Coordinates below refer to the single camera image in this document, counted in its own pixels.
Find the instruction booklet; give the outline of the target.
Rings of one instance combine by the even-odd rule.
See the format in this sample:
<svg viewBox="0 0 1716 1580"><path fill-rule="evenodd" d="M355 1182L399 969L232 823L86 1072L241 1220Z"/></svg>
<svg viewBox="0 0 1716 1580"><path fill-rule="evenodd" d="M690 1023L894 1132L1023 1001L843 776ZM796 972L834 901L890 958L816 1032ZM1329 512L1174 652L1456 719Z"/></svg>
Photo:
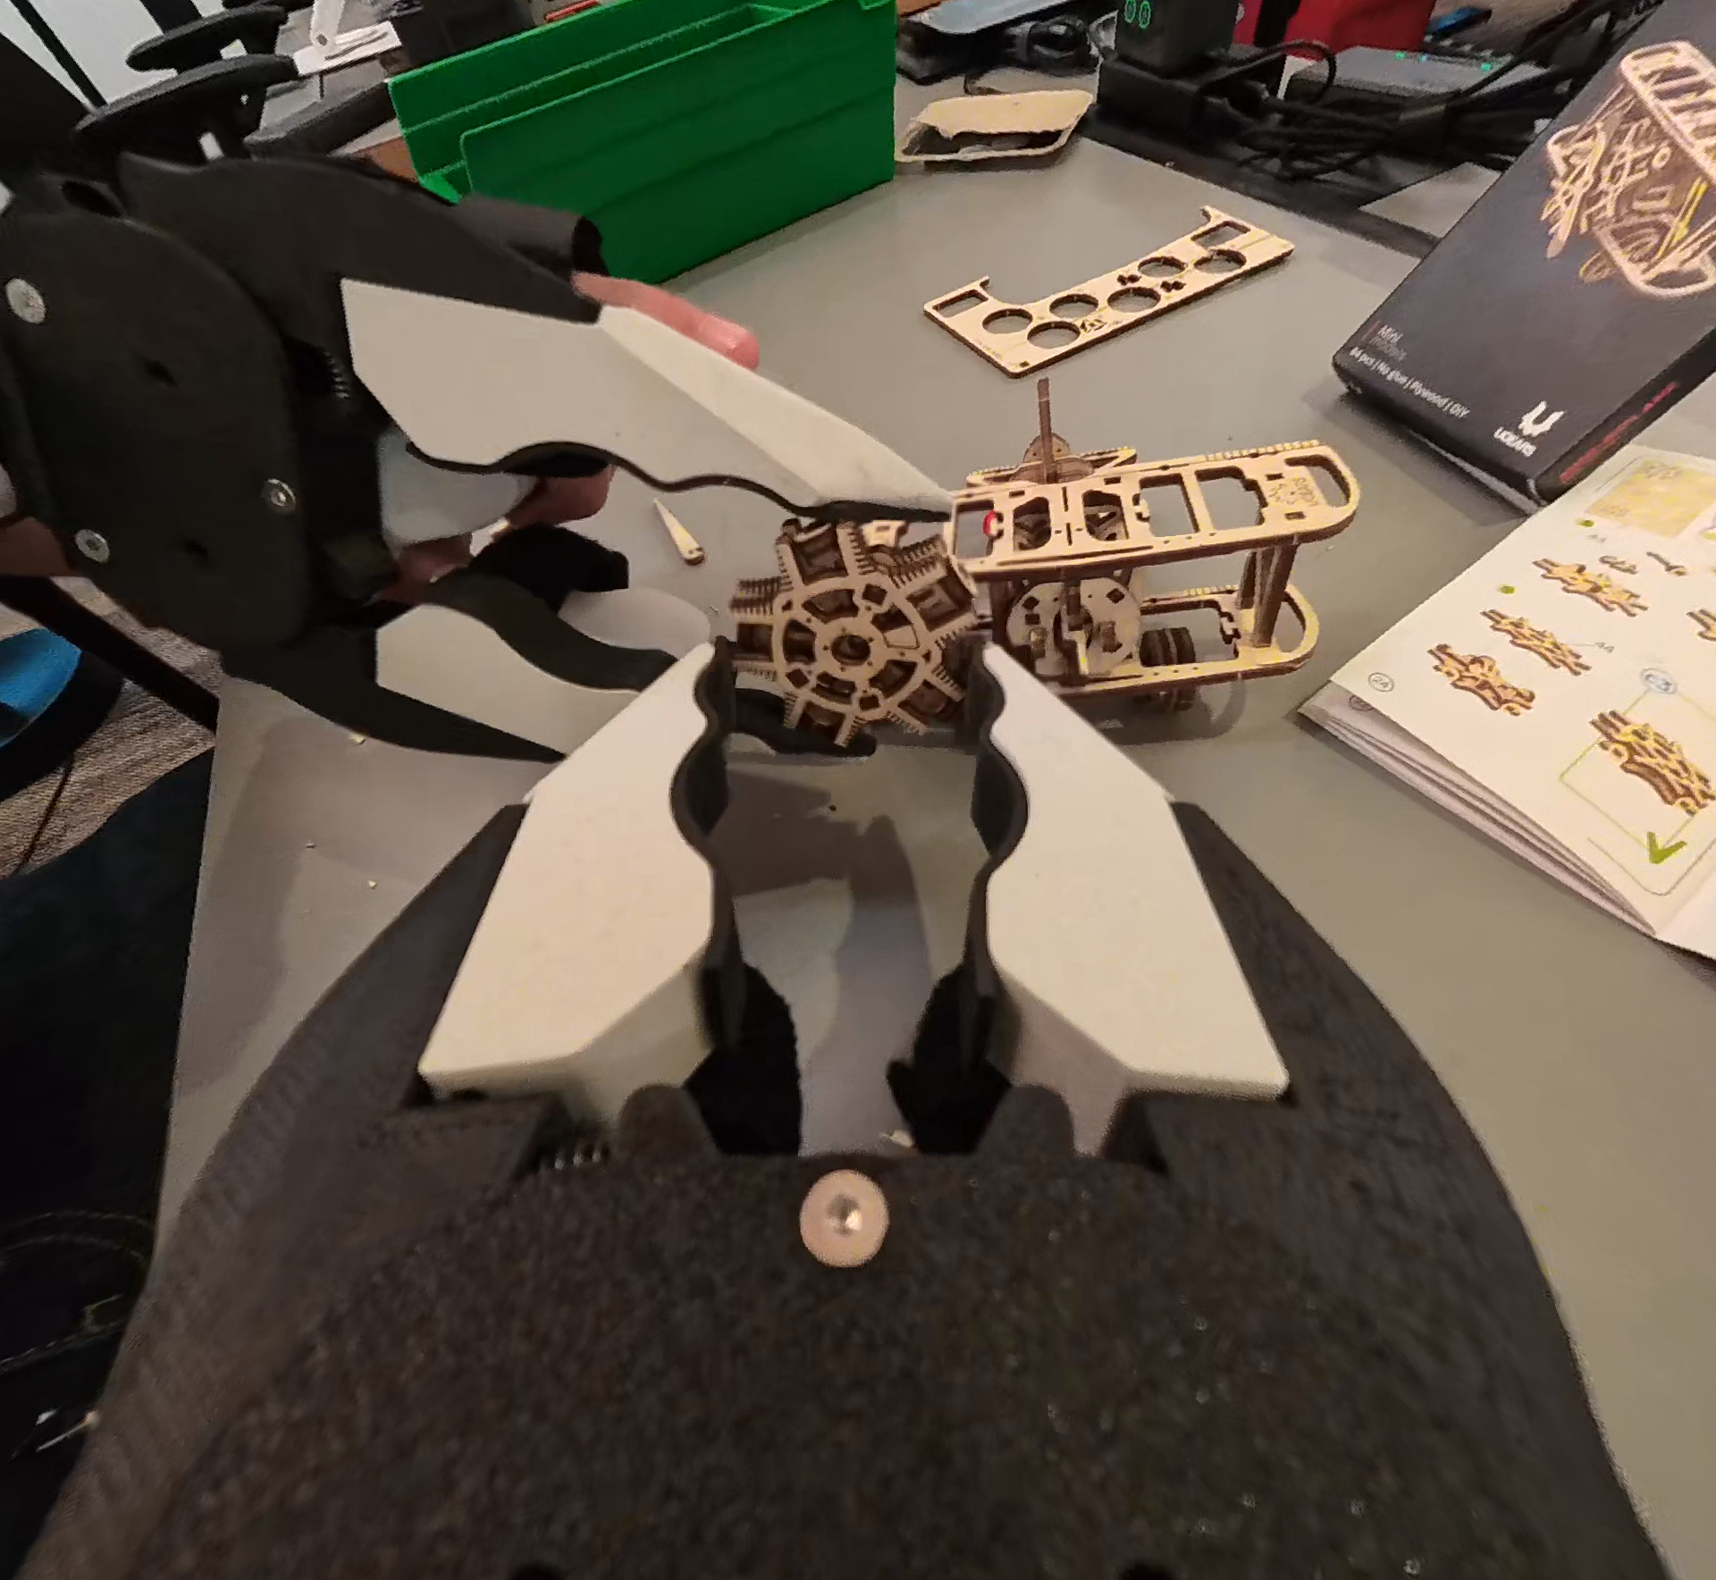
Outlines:
<svg viewBox="0 0 1716 1580"><path fill-rule="evenodd" d="M1715 958L1715 463L1633 446L1303 716L1631 929Z"/></svg>

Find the green plastic bin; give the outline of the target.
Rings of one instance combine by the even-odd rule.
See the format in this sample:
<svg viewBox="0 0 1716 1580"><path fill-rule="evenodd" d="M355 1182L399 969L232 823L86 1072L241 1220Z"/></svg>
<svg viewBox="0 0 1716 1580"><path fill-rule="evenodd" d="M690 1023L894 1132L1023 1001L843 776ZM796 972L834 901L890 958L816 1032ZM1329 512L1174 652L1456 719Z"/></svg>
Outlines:
<svg viewBox="0 0 1716 1580"><path fill-rule="evenodd" d="M614 0L406 71L419 182L586 219L668 282L894 171L896 0Z"/></svg>

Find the wooden sheet with round holes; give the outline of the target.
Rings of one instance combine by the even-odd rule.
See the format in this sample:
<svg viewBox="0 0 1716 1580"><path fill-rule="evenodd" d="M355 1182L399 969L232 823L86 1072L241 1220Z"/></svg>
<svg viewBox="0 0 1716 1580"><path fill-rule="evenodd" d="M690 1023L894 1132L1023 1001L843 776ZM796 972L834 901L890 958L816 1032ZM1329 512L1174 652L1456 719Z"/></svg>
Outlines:
<svg viewBox="0 0 1716 1580"><path fill-rule="evenodd" d="M1294 253L1294 241L1207 206L1189 233L1083 282L1009 301L981 279L927 302L923 313L1020 381L1272 273Z"/></svg>

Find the black model kit box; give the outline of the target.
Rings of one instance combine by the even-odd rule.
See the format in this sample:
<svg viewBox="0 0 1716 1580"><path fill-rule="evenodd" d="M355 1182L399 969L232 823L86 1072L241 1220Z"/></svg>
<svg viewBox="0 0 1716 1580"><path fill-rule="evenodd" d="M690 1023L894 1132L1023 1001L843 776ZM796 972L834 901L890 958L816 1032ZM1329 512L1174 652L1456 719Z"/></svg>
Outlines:
<svg viewBox="0 0 1716 1580"><path fill-rule="evenodd" d="M1715 0L1658 6L1334 357L1531 508L1713 368Z"/></svg>

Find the wooden biplane model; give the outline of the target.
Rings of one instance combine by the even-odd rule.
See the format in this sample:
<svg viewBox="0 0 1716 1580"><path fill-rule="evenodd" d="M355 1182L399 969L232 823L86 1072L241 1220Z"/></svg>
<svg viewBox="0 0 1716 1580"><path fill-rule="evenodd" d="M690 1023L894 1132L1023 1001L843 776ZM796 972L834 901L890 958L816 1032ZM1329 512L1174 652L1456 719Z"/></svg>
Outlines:
<svg viewBox="0 0 1716 1580"><path fill-rule="evenodd" d="M1049 388L1020 461L956 494L950 554L998 648L1071 701L1183 712L1205 688L1303 668L1320 619L1294 583L1360 486L1327 444L1171 459L1078 450Z"/></svg>

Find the black office chair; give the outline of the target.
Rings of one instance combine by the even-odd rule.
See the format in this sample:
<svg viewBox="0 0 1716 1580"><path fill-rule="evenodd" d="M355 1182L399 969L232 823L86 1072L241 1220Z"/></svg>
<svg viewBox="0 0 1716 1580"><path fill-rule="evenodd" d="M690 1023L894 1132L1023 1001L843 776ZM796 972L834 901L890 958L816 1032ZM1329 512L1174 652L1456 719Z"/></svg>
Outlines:
<svg viewBox="0 0 1716 1580"><path fill-rule="evenodd" d="M226 0L137 46L128 66L155 82L90 111L75 144L90 153L144 153L179 162L243 155L270 97L297 86L281 49L293 13L315 0Z"/></svg>

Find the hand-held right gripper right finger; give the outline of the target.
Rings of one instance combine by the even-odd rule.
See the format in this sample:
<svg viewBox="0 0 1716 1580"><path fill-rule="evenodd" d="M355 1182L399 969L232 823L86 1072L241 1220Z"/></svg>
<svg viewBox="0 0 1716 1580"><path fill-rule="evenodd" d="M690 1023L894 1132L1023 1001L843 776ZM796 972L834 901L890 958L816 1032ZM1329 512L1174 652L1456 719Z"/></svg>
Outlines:
<svg viewBox="0 0 1716 1580"><path fill-rule="evenodd" d="M970 659L969 728L983 1054L1058 1094L1083 1154L1138 1096L1283 1098L1285 1056L1163 787L996 645Z"/></svg>

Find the person's left hand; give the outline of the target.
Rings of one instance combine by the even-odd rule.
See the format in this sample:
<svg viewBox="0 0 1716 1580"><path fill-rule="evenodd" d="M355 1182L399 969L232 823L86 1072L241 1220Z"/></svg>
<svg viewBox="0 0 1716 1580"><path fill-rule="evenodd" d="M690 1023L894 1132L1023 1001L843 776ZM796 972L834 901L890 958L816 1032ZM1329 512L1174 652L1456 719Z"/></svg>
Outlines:
<svg viewBox="0 0 1716 1580"><path fill-rule="evenodd" d="M574 290L594 304L641 312L665 328L730 359L741 368L759 366L759 342L741 324L701 310L677 295L645 282L619 281L577 270ZM381 594L392 603L415 603L441 577L474 557L474 539L499 524L521 532L536 524L568 524L597 515L612 492L614 470L561 479L475 479L455 483L450 474L399 453L388 484L404 495L386 503L395 545L395 581Z"/></svg>

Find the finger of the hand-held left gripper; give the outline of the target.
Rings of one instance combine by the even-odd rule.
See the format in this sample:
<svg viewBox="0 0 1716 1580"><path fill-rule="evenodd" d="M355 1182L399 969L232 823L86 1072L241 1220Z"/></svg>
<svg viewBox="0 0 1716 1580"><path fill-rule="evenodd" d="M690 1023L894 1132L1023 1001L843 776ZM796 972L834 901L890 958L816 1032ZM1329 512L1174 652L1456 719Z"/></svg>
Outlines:
<svg viewBox="0 0 1716 1580"><path fill-rule="evenodd" d="M375 632L375 730L421 752L563 759L714 639L568 528L506 534Z"/></svg>
<svg viewBox="0 0 1716 1580"><path fill-rule="evenodd" d="M343 302L359 381L441 470L545 475L583 455L801 519L954 517L952 494L881 439L643 312L576 322L361 281Z"/></svg>

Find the flat cardboard piece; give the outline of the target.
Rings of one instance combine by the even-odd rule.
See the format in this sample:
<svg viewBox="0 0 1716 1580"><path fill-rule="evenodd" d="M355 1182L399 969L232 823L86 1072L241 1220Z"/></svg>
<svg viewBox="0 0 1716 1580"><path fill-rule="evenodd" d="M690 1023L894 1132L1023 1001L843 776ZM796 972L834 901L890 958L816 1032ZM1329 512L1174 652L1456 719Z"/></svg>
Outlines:
<svg viewBox="0 0 1716 1580"><path fill-rule="evenodd" d="M976 168L1061 155L1094 106L1085 89L938 99L912 117L894 150L899 168Z"/></svg>

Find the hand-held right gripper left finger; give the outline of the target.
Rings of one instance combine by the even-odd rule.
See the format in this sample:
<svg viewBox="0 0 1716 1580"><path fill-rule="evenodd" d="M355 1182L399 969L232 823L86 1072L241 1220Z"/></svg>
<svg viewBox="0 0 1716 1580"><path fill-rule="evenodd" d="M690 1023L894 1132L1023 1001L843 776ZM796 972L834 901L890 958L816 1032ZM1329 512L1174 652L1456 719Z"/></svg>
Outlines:
<svg viewBox="0 0 1716 1580"><path fill-rule="evenodd" d="M728 805L730 652L707 643L536 788L419 1056L437 1094L550 1094L614 1123L745 1021Z"/></svg>

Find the wooden radial engine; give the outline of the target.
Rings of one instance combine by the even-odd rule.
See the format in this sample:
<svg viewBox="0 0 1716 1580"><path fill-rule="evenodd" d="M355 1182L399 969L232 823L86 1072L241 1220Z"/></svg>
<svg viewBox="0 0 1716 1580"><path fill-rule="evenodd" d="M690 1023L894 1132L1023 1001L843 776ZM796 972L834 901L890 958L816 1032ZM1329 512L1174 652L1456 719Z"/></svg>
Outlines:
<svg viewBox="0 0 1716 1580"><path fill-rule="evenodd" d="M737 668L779 690L790 727L839 748L879 727L929 734L963 705L976 586L945 530L787 519L774 568L737 583L728 608Z"/></svg>

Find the bright blue object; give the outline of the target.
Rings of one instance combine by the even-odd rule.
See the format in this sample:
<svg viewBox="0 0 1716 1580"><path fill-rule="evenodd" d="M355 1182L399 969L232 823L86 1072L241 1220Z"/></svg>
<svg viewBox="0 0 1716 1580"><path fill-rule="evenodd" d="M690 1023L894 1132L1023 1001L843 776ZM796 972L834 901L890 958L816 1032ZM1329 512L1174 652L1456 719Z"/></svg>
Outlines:
<svg viewBox="0 0 1716 1580"><path fill-rule="evenodd" d="M53 632L31 628L2 641L2 747L21 741L75 685L82 656Z"/></svg>

